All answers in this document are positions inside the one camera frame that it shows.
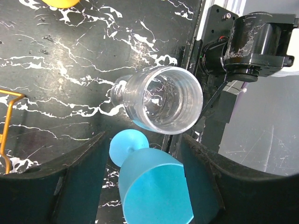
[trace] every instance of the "black metal plate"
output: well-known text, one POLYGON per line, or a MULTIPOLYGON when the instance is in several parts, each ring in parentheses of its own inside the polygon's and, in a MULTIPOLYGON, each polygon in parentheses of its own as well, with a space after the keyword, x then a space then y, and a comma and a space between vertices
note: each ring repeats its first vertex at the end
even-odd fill
POLYGON ((203 46, 207 43, 217 40, 220 36, 228 36, 230 30, 233 27, 234 20, 239 18, 237 14, 234 14, 218 5, 210 7, 207 13, 207 19, 205 28, 203 31, 203 46), (223 19, 223 16, 227 13, 231 14, 230 19, 223 19))

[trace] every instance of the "yellow object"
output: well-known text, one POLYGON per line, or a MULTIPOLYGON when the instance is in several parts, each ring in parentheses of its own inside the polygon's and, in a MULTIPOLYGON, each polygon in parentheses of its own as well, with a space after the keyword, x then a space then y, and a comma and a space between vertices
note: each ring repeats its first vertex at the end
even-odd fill
POLYGON ((20 99, 23 99, 25 97, 25 95, 18 93, 18 92, 12 92, 12 91, 1 90, 1 89, 0 89, 0 93, 9 94, 9 95, 13 95, 13 96, 17 97, 17 98, 14 98, 13 100, 11 100, 8 104, 6 118, 5 118, 5 124, 4 124, 4 128, 3 128, 3 134, 0 134, 0 143, 1 143, 0 155, 5 160, 5 173, 9 174, 9 172, 11 170, 11 164, 10 164, 10 160, 9 160, 8 156, 5 154, 5 144, 6 144, 6 140, 7 140, 9 123, 10 123, 10 119, 11 119, 11 114, 13 112, 14 103, 19 101, 20 99))
POLYGON ((56 8, 70 8, 76 5, 80 0, 43 0, 44 3, 56 8))

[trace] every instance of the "orange wire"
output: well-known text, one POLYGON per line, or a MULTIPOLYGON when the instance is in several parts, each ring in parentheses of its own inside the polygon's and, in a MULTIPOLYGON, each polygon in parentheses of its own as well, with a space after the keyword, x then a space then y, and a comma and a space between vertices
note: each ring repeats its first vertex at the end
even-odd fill
POLYGON ((5 160, 5 174, 9 174, 9 172, 11 170, 11 164, 10 164, 10 159, 5 154, 5 145, 6 145, 7 135, 8 135, 9 123, 10 123, 11 115, 13 112, 13 106, 14 106, 15 102, 19 101, 20 99, 23 99, 25 97, 25 95, 18 93, 18 92, 12 92, 12 91, 2 90, 2 89, 0 89, 0 93, 13 95, 13 96, 17 97, 15 99, 11 100, 8 104, 6 118, 5 118, 5 124, 4 124, 4 128, 3 128, 3 134, 1 135, 1 138, 0 138, 0 143, 1 143, 0 155, 5 160))

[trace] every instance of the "clear plastic cup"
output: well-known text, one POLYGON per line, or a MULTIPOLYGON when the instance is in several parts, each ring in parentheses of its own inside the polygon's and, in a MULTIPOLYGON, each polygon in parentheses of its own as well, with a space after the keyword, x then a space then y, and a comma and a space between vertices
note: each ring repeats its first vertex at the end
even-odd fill
POLYGON ((172 135, 195 124, 203 95, 198 80, 187 70, 159 66, 118 78, 111 89, 111 102, 123 104, 138 126, 172 135))

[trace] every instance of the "black marble surface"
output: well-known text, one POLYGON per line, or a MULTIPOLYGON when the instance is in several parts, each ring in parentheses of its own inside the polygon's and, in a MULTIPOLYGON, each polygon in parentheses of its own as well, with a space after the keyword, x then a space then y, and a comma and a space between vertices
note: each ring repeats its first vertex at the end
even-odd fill
MULTIPOLYGON (((40 0, 0 1, 0 88, 26 95, 9 128, 13 172, 52 160, 100 131, 113 137, 137 128, 121 106, 111 105, 112 84, 149 65, 180 65, 198 3, 81 0, 56 9, 40 0)), ((9 100, 0 96, 1 129, 9 100)), ((144 133, 151 147, 161 147, 162 135, 144 133)), ((118 174, 109 161, 98 224, 125 223, 118 174)))

